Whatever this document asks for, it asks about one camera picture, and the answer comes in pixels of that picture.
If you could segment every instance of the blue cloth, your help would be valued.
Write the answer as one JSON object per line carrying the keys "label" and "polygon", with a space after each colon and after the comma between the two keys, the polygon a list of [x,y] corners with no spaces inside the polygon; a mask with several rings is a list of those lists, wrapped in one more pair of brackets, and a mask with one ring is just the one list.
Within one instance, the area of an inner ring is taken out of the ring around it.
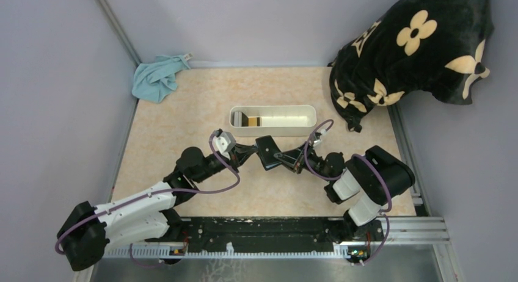
{"label": "blue cloth", "polygon": [[142,63],[133,76],[133,96],[160,103],[177,89],[175,73],[188,70],[184,56],[157,56],[154,63]]}

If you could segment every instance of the white plastic container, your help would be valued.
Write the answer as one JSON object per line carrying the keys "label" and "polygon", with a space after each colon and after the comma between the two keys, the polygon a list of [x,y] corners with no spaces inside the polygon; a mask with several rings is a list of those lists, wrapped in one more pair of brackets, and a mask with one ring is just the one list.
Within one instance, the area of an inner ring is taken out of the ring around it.
{"label": "white plastic container", "polygon": [[[233,116],[237,111],[248,117],[260,117],[261,126],[234,126]],[[307,137],[316,126],[316,110],[311,105],[236,106],[230,111],[229,122],[236,137]]]}

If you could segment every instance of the gray wall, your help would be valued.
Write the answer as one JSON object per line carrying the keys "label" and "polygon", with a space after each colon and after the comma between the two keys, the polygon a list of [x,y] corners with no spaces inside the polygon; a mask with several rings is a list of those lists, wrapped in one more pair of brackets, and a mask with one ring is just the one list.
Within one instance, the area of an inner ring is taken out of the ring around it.
{"label": "gray wall", "polygon": [[0,281],[71,281],[56,233],[109,196],[133,70],[94,0],[0,0]]}
{"label": "gray wall", "polygon": [[486,43],[491,75],[471,106],[427,93],[401,102],[432,210],[445,217],[467,281],[515,281],[518,230],[517,0],[491,0],[496,27]]}
{"label": "gray wall", "polygon": [[327,65],[397,0],[108,0],[144,62]]}

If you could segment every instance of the beige table surface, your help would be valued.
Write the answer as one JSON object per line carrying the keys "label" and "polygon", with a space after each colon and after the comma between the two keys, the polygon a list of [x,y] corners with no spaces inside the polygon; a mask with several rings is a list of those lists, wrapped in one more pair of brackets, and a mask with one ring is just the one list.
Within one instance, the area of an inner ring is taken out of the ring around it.
{"label": "beige table surface", "polygon": [[[329,68],[225,68],[184,70],[177,75],[178,89],[160,104],[140,101],[129,135],[113,200],[142,191],[175,168],[181,152],[189,146],[209,155],[208,138],[213,130],[229,130],[229,112],[237,105],[309,104],[318,123],[332,118],[335,126],[316,148],[319,156],[343,152],[364,154],[379,145],[399,157],[386,108],[377,107],[363,120],[363,131],[348,132],[329,95]],[[304,137],[275,137],[281,150],[301,145]],[[237,137],[251,145],[254,138]],[[241,183],[226,193],[196,195],[175,209],[182,217],[293,217],[342,216],[359,195],[336,205],[326,197],[325,181],[303,171],[296,175],[283,167],[264,171],[252,156],[239,168]],[[198,187],[214,190],[229,186],[235,177],[229,171],[212,176]],[[393,201],[389,215],[415,215],[410,192]]]}

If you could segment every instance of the blanket with floral pattern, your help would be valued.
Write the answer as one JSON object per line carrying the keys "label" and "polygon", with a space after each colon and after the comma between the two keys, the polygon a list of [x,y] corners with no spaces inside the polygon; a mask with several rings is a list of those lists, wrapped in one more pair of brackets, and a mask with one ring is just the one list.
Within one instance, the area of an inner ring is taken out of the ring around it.
{"label": "blanket with floral pattern", "polygon": [[481,61],[492,31],[489,0],[400,0],[330,63],[333,104],[357,132],[375,106],[414,90],[471,104],[471,86],[489,75]]}

